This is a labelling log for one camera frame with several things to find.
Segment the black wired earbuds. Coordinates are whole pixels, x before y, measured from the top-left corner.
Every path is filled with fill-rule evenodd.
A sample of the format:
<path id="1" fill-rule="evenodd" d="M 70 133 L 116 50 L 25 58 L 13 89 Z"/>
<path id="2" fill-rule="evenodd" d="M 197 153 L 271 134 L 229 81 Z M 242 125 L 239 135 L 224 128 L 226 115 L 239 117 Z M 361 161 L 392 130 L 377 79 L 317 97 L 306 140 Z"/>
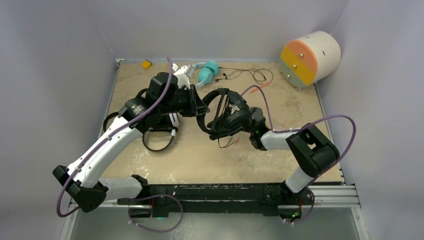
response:
<path id="1" fill-rule="evenodd" d="M 214 81 L 232 80 L 240 77 L 243 73 L 248 73 L 253 78 L 254 82 L 263 85 L 274 80 L 274 73 L 267 68 L 232 68 L 232 67 L 219 67 L 220 70 L 231 70 L 231 73 L 224 72 L 222 77 L 216 78 Z"/>

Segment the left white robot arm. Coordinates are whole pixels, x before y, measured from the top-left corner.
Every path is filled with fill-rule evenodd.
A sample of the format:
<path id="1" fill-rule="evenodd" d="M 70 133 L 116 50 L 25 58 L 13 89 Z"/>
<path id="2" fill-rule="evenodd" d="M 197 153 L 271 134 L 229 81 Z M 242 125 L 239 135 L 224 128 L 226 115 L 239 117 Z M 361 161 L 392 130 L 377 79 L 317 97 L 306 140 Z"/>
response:
<path id="1" fill-rule="evenodd" d="M 58 165 L 53 175 L 62 185 L 59 196 L 68 193 L 85 213 L 108 200 L 127 198 L 138 205 L 146 203 L 149 191 L 142 186 L 141 177 L 106 179 L 102 175 L 124 149 L 157 125 L 163 116 L 178 113 L 183 117 L 198 117 L 210 111 L 196 87 L 181 85 L 181 81 L 180 76 L 158 73 L 147 88 L 125 102 L 89 150 L 69 166 Z"/>

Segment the black headphones with pink mic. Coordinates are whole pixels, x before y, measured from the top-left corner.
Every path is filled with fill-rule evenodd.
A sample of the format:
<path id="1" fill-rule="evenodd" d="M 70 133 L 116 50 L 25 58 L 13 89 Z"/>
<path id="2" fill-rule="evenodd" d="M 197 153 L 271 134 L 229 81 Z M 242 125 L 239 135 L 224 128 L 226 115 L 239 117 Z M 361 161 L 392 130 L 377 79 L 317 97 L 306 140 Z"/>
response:
<path id="1" fill-rule="evenodd" d="M 218 88 L 206 94 L 202 101 L 209 106 L 215 98 L 219 98 L 219 101 L 213 120 L 206 123 L 206 114 L 196 117 L 197 125 L 212 141 L 241 132 L 237 129 L 237 112 L 249 111 L 246 100 L 236 91 Z"/>

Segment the teal cat ear headphones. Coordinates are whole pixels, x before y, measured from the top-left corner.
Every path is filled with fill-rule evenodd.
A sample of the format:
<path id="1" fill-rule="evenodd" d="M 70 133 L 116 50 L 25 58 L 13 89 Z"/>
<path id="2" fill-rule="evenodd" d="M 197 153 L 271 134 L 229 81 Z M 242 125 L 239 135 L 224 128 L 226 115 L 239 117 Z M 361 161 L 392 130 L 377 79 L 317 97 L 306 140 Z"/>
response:
<path id="1" fill-rule="evenodd" d="M 194 69 L 200 69 L 197 75 L 198 83 L 195 85 L 197 89 L 212 82 L 214 77 L 219 73 L 220 67 L 216 61 L 198 62 L 192 65 Z"/>

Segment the white and black headphones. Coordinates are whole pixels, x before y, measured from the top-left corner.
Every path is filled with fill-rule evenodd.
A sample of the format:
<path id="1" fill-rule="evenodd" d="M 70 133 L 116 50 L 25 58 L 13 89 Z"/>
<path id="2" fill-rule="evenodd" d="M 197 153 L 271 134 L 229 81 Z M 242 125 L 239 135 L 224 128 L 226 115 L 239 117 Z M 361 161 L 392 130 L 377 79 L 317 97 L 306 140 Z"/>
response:
<path id="1" fill-rule="evenodd" d="M 164 115 L 158 124 L 152 125 L 142 136 L 143 146 L 150 152 L 160 153 L 168 150 L 174 143 L 180 127 L 180 118 L 177 113 Z M 148 134 L 153 133 L 154 142 L 164 142 L 166 135 L 169 134 L 168 143 L 162 148 L 151 148 L 148 144 Z"/>

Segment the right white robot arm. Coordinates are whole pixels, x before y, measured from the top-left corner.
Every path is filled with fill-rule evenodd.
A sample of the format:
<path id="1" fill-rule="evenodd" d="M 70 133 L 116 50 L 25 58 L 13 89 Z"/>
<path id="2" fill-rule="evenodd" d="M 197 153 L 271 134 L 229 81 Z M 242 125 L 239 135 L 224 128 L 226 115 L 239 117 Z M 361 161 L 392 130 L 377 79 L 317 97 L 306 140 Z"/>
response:
<path id="1" fill-rule="evenodd" d="M 278 132 L 266 125 L 261 108 L 251 107 L 249 114 L 243 131 L 250 133 L 249 140 L 255 149 L 290 150 L 297 161 L 298 167 L 282 183 L 280 191 L 282 200 L 288 204 L 298 200 L 300 191 L 325 173 L 341 156 L 338 148 L 314 125 Z"/>

